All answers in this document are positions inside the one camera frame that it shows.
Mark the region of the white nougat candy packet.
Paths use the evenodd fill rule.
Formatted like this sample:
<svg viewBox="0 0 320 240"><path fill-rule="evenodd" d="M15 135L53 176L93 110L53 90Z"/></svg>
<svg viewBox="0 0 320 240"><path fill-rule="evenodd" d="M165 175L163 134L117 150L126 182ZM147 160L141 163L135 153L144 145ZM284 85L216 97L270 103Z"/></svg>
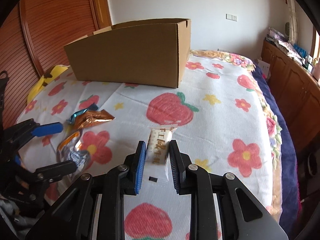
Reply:
<svg viewBox="0 0 320 240"><path fill-rule="evenodd" d="M177 124L150 128L150 135L146 147L147 163L164 165L167 162L169 143L177 128Z"/></svg>

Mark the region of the orange chicken leg packet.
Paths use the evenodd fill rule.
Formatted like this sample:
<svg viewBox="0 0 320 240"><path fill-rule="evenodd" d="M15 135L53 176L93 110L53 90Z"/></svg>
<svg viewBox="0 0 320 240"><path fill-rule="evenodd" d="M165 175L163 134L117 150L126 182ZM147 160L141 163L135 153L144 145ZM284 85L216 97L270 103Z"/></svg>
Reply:
<svg viewBox="0 0 320 240"><path fill-rule="evenodd" d="M69 175L70 181L75 181L91 163L91 155L88 150L82 149L82 130L76 130L63 140L57 147L57 162L71 160L76 164L76 171Z"/></svg>

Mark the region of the orange brown snack packet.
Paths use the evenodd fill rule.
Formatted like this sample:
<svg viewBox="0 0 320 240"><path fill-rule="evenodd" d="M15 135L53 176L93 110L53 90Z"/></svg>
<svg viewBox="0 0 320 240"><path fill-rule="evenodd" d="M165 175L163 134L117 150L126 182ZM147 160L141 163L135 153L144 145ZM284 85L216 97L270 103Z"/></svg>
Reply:
<svg viewBox="0 0 320 240"><path fill-rule="evenodd" d="M73 128L84 129L114 120L115 117L105 110L87 110L75 118Z"/></svg>

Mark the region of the teal candy wrapper packet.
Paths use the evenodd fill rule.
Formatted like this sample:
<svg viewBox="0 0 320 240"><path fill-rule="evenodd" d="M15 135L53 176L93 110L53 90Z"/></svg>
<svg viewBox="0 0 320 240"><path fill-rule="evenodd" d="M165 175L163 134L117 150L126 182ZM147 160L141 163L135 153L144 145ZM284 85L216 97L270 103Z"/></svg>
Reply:
<svg viewBox="0 0 320 240"><path fill-rule="evenodd" d="M86 111L97 111L98 109L99 109L98 106L95 103L93 103L93 104L89 105L87 108L84 108L84 109L81 109L79 111L74 112L66 121L70 125L73 125L73 124L75 124L75 119L77 116L84 114Z"/></svg>

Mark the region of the yellow Pikachu plush toy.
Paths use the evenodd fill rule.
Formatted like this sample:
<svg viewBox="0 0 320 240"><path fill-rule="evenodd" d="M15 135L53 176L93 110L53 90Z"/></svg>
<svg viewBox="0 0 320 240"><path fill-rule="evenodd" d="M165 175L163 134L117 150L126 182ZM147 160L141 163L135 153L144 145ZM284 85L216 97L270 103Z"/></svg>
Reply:
<svg viewBox="0 0 320 240"><path fill-rule="evenodd" d="M46 70L40 77L39 81L31 88L27 96L27 104L31 103L31 101L37 96L37 94L39 94L39 92L41 92L52 81L57 80L57 78L68 68L68 66L64 65L55 65Z"/></svg>

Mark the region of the strawberry flower print tablecloth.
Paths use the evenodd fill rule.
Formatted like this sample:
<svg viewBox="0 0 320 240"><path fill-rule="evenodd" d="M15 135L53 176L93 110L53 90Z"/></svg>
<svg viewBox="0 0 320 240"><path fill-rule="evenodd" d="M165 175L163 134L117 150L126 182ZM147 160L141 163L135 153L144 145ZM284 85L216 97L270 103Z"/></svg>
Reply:
<svg viewBox="0 0 320 240"><path fill-rule="evenodd" d="M126 196L126 239L187 239L190 197L176 193L169 141L207 172L235 174L264 207L272 203L270 134L253 62L240 55L192 55L176 89L131 83L76 81L64 72L23 110L18 122L67 124L95 104L112 121L82 130L75 144L90 155L87 172L97 176L122 164L140 141L147 144L142 187Z"/></svg>

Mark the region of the brown cardboard box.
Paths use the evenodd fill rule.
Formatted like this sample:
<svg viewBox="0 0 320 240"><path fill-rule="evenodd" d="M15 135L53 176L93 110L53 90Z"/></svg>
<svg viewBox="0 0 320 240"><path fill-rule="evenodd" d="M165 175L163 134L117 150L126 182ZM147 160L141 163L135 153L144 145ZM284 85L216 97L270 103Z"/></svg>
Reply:
<svg viewBox="0 0 320 240"><path fill-rule="evenodd" d="M119 23L65 45L79 81L178 88L189 59L191 20Z"/></svg>

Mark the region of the floral bed quilt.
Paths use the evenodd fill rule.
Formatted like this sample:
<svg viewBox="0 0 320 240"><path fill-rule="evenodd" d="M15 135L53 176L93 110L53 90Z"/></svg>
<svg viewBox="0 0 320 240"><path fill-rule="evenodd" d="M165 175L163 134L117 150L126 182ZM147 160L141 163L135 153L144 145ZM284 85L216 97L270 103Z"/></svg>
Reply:
<svg viewBox="0 0 320 240"><path fill-rule="evenodd" d="M197 57L217 59L244 67L251 73L252 82L257 87L257 94L267 117L273 165L273 193L271 213L286 233L290 233L297 221L301 209L297 158L288 127L279 107L271 94L261 68L247 57L214 50L191 50Z"/></svg>

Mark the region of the wooden wardrobe sliding doors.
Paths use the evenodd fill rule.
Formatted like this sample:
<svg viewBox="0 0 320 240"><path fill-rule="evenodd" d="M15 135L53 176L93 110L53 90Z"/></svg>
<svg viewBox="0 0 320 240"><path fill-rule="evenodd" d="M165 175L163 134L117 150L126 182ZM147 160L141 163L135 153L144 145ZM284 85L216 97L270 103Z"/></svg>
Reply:
<svg viewBox="0 0 320 240"><path fill-rule="evenodd" d="M3 126L12 126L33 85L69 61L64 46L111 25L107 0L17 0L1 21L1 70L9 77Z"/></svg>

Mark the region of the wooden window cabinet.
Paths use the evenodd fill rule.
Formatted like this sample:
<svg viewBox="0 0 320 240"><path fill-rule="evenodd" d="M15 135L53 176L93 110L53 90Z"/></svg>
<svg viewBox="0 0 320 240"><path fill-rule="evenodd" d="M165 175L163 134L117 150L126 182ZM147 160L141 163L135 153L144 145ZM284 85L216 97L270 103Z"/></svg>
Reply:
<svg viewBox="0 0 320 240"><path fill-rule="evenodd" d="M303 67L266 40L261 58L270 64L267 83L300 154L319 133L319 86Z"/></svg>

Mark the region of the pink thermos bottle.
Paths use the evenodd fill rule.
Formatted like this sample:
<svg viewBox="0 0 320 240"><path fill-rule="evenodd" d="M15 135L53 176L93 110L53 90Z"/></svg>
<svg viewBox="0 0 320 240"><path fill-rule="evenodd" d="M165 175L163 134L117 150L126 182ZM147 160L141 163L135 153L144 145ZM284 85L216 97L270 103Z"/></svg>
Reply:
<svg viewBox="0 0 320 240"><path fill-rule="evenodd" d="M317 81L320 80L320 62L314 65L312 75Z"/></svg>

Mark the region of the patterned window curtain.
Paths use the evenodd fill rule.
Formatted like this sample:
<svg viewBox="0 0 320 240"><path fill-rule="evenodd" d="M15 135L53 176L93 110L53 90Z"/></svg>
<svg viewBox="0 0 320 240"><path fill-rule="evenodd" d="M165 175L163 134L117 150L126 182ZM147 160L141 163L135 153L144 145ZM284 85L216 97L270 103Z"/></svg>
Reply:
<svg viewBox="0 0 320 240"><path fill-rule="evenodd" d="M286 0L289 9L289 42L294 45L299 43L299 27L297 19L296 1Z"/></svg>

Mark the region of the white wall switch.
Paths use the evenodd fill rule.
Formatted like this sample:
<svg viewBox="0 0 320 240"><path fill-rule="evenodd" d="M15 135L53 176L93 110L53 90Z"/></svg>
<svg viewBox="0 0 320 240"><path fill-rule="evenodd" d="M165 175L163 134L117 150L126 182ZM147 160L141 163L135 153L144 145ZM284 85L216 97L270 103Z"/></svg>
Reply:
<svg viewBox="0 0 320 240"><path fill-rule="evenodd" d="M238 17L236 15L232 15L232 14L226 14L226 19L230 20L230 21L238 21Z"/></svg>

